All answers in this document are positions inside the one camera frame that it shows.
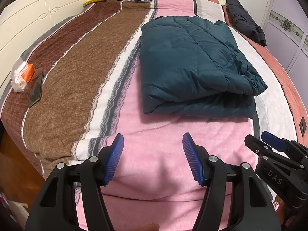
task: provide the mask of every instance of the dark teal puffer jacket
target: dark teal puffer jacket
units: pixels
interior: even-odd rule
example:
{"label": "dark teal puffer jacket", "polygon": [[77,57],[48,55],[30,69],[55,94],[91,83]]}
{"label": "dark teal puffer jacket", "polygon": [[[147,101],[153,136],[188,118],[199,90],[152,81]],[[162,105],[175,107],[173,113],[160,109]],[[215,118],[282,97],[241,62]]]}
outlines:
{"label": "dark teal puffer jacket", "polygon": [[224,22],[169,16],[141,30],[145,114],[252,118],[267,86]]}

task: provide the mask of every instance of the plastic bag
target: plastic bag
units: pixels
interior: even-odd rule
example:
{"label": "plastic bag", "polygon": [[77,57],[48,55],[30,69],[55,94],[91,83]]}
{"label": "plastic bag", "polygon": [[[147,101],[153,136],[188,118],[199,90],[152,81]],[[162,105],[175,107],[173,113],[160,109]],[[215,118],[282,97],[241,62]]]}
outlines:
{"label": "plastic bag", "polygon": [[10,78],[12,79],[11,85],[15,92],[24,91],[27,84],[30,82],[34,73],[32,64],[28,64],[19,58],[12,67]]}

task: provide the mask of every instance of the blue gripper pad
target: blue gripper pad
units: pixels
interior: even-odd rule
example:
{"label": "blue gripper pad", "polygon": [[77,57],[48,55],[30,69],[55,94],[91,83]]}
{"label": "blue gripper pad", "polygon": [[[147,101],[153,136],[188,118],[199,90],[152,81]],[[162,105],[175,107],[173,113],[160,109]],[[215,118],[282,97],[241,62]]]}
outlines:
{"label": "blue gripper pad", "polygon": [[286,151],[284,141],[281,140],[280,138],[278,138],[277,136],[272,135],[268,131],[264,131],[261,134],[261,139],[262,139],[263,142],[267,143],[269,146],[273,147],[274,149],[276,149],[279,152],[285,152]]}
{"label": "blue gripper pad", "polygon": [[113,141],[113,149],[109,158],[107,160],[105,166],[105,176],[104,176],[104,183],[108,185],[109,181],[113,179],[115,174],[116,168],[118,166],[123,148],[124,148],[124,137],[122,135],[116,136],[116,140]]}
{"label": "blue gripper pad", "polygon": [[202,164],[194,149],[195,143],[193,142],[190,134],[186,133],[183,135],[183,149],[192,171],[194,179],[199,182],[199,185],[204,184],[204,177],[202,173]]}

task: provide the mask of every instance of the pink blanket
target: pink blanket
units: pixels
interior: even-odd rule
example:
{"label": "pink blanket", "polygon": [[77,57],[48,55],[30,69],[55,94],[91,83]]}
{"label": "pink blanket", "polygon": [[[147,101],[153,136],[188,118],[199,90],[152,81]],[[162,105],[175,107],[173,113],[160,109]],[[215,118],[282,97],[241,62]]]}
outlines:
{"label": "pink blanket", "polygon": [[[158,0],[157,7],[156,17],[195,16],[193,0]],[[205,188],[193,179],[182,148],[183,134],[189,132],[197,145],[225,163],[245,161],[255,168],[256,155],[244,145],[245,136],[253,133],[252,120],[144,115],[138,56],[133,69],[123,105],[118,105],[115,131],[124,135],[124,150],[114,179],[102,188],[108,213],[116,231],[151,221],[162,231],[191,230]],[[221,228],[227,225],[230,193],[227,187]],[[80,227],[87,229],[81,197],[77,212]]]}

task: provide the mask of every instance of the white headboard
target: white headboard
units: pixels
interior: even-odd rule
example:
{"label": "white headboard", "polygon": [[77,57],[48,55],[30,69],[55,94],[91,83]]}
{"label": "white headboard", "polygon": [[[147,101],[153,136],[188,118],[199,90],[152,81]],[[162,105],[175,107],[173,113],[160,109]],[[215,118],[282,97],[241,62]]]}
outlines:
{"label": "white headboard", "polygon": [[55,24],[81,12],[84,1],[16,0],[8,5],[0,15],[0,85],[22,53]]}

